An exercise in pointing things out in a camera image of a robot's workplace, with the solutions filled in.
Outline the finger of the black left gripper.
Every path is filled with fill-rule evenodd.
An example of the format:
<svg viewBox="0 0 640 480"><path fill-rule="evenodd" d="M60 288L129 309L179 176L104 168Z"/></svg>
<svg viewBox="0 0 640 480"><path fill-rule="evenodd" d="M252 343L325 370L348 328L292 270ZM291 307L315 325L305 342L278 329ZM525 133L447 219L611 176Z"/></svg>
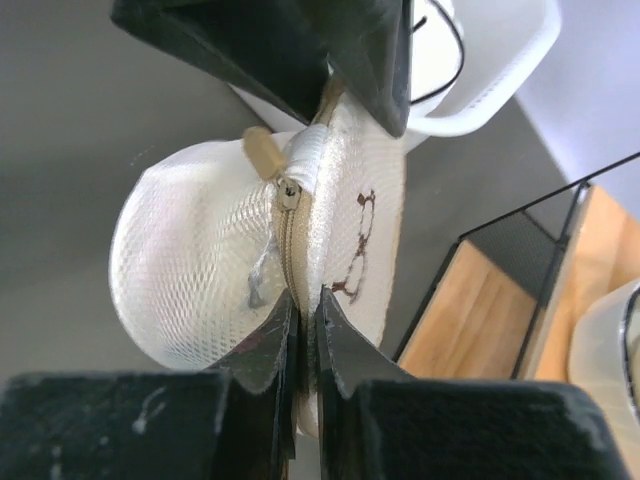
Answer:
<svg viewBox="0 0 640 480"><path fill-rule="evenodd" d="M298 1L114 2L134 38L275 106L303 124L328 80L326 50Z"/></svg>
<svg viewBox="0 0 640 480"><path fill-rule="evenodd" d="M349 92L394 138L409 114L411 1L336 1L329 63Z"/></svg>

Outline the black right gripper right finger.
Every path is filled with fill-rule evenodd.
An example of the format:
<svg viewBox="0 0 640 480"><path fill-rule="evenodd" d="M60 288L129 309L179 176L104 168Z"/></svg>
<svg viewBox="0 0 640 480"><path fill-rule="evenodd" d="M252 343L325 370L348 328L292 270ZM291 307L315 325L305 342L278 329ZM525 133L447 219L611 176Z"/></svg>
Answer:
<svg viewBox="0 0 640 480"><path fill-rule="evenodd" d="M323 289L314 315L326 479L626 479L601 409L536 381L421 380Z"/></svg>

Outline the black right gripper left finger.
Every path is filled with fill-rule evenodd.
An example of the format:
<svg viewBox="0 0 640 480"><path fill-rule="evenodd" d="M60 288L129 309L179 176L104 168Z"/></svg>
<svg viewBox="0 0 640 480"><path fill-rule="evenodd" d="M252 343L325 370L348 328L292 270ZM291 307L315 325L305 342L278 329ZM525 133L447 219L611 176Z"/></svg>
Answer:
<svg viewBox="0 0 640 480"><path fill-rule="evenodd" d="M299 313L199 372L34 373L1 388L5 479L283 479L295 455Z"/></svg>

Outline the white mesh bra laundry bag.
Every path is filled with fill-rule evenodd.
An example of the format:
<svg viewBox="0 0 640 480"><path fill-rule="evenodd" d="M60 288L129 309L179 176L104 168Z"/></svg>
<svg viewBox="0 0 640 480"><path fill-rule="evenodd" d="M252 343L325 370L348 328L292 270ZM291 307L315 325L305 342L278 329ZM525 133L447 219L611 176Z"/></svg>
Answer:
<svg viewBox="0 0 640 480"><path fill-rule="evenodd" d="M299 132L247 129L147 168L116 223L109 286L132 341L160 365L201 370L266 319L284 290L301 313L298 428L319 430L312 317L330 290L382 341L406 179L405 149L331 79Z"/></svg>

